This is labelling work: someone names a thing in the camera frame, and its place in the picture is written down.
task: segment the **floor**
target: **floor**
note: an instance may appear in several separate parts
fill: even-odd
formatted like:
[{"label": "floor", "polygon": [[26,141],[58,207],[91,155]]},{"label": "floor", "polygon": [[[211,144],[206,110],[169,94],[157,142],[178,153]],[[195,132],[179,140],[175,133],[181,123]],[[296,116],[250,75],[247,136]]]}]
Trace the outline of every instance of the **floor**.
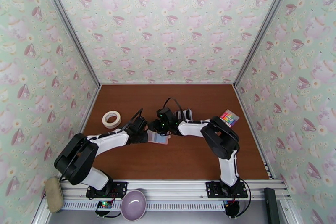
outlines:
[{"label": "floor", "polygon": [[[231,85],[105,85],[98,95],[85,128],[85,135],[111,131],[102,116],[111,110],[121,114],[124,125],[140,108],[148,121],[156,118],[168,97],[183,109],[192,110],[194,120],[220,116],[230,109],[240,117],[232,127],[239,136],[238,172],[243,179],[268,179],[263,161]],[[174,101],[169,102],[177,110]],[[168,145],[135,144],[114,148],[99,155],[94,167],[113,179],[219,179],[217,157],[203,138],[172,136]]]}]

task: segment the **bracket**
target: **bracket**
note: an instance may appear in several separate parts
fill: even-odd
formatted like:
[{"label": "bracket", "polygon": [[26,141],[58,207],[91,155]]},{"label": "bracket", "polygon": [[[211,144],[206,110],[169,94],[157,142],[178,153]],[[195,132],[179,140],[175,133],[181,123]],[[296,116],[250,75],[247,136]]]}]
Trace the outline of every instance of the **bracket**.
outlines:
[{"label": "bracket", "polygon": [[127,182],[112,182],[110,192],[105,195],[101,190],[97,190],[94,187],[89,186],[87,188],[87,198],[123,198],[127,192]]},{"label": "bracket", "polygon": [[208,198],[247,198],[247,191],[244,182],[240,181],[234,192],[227,195],[224,194],[222,190],[222,186],[220,182],[206,182],[205,183],[207,189],[207,197]]}]

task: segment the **floral wallpaper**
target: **floral wallpaper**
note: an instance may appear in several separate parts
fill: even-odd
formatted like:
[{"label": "floral wallpaper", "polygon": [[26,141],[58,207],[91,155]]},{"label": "floral wallpaper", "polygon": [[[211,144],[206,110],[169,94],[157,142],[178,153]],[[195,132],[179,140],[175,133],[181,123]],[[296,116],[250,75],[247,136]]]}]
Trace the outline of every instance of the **floral wallpaper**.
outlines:
[{"label": "floral wallpaper", "polygon": [[62,0],[102,83],[232,83],[273,0]]},{"label": "floral wallpaper", "polygon": [[30,223],[95,90],[49,0],[0,0],[0,223]]},{"label": "floral wallpaper", "polygon": [[336,223],[336,0],[284,0],[238,88],[305,223]]}]

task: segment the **teapot pattern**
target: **teapot pattern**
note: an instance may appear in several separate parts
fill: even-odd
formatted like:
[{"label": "teapot pattern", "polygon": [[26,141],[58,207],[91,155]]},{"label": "teapot pattern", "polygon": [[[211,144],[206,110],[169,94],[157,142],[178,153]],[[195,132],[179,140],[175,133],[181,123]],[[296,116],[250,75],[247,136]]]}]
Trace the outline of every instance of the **teapot pattern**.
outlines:
[{"label": "teapot pattern", "polygon": [[[102,83],[233,82],[272,3],[272,0],[61,1]],[[55,40],[52,35],[46,37],[51,42]],[[166,59],[180,61],[167,71],[161,65]],[[212,59],[216,64],[211,70],[204,69],[205,60]]]},{"label": "teapot pattern", "polygon": [[300,223],[336,220],[335,15],[335,0],[283,0],[237,85]]},{"label": "teapot pattern", "polygon": [[[84,30],[99,22],[79,17]],[[1,0],[0,34],[0,223],[27,223],[96,86],[49,0]]]}]

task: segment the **beige sponge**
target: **beige sponge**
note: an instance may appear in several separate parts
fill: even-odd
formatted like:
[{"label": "beige sponge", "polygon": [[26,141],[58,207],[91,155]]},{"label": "beige sponge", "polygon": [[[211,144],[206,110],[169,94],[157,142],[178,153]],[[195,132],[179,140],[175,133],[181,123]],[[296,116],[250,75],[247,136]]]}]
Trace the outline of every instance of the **beige sponge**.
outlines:
[{"label": "beige sponge", "polygon": [[45,195],[51,213],[56,213],[62,209],[64,204],[63,194],[60,182],[56,177],[49,178],[45,183]]}]

